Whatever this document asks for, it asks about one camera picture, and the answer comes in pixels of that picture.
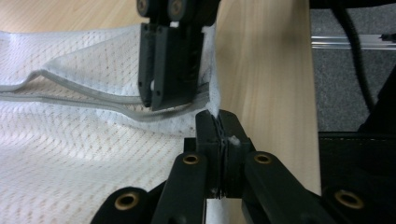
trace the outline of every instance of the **wooden table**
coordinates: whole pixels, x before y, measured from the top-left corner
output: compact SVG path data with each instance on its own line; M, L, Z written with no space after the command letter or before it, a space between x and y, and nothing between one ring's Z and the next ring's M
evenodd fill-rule
M134 4L135 0L0 0L0 30L126 26L143 21ZM222 0L216 51L221 107L238 116L258 150L277 155L306 188L319 193L309 22L308 0ZM239 204L233 206L239 210ZM235 223L241 220L232 218Z

